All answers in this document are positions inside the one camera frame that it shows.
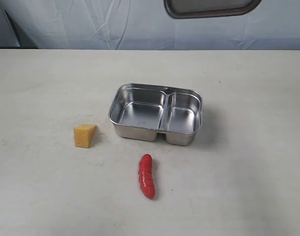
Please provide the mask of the red sausage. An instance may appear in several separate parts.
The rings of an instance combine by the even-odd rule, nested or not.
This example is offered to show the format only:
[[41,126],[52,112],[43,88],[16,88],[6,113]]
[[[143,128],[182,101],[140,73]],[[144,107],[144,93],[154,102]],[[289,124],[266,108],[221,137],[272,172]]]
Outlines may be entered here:
[[152,176],[152,164],[153,159],[149,154],[145,154],[141,157],[138,166],[138,181],[142,193],[145,197],[153,199],[155,197],[155,185]]

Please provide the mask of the yellow cheese wedge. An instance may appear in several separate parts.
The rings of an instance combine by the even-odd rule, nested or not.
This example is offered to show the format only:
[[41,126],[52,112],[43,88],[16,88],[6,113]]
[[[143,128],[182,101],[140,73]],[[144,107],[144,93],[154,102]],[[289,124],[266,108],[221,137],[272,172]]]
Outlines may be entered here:
[[89,148],[97,126],[94,124],[81,124],[73,129],[75,146]]

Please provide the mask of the dark transparent box lid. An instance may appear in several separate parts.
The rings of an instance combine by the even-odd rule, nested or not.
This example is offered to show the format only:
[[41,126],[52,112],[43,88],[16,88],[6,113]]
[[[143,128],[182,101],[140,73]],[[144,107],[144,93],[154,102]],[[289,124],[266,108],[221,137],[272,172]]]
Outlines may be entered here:
[[174,19],[195,19],[244,15],[260,3],[260,0],[165,0],[164,7]]

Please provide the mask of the stainless steel lunch box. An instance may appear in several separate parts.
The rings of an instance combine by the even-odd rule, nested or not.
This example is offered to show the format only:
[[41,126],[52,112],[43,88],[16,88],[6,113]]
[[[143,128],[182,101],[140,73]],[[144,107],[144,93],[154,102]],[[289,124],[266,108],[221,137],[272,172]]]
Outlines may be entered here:
[[191,144],[202,126],[202,96],[185,88],[128,83],[116,92],[108,117],[120,137]]

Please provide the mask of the white backdrop cloth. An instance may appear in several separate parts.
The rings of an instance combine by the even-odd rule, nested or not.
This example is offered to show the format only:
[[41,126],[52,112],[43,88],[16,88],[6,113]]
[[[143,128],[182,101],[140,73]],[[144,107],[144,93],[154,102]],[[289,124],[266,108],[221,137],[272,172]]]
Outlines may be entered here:
[[0,47],[97,50],[300,50],[300,0],[174,19],[164,0],[0,0]]

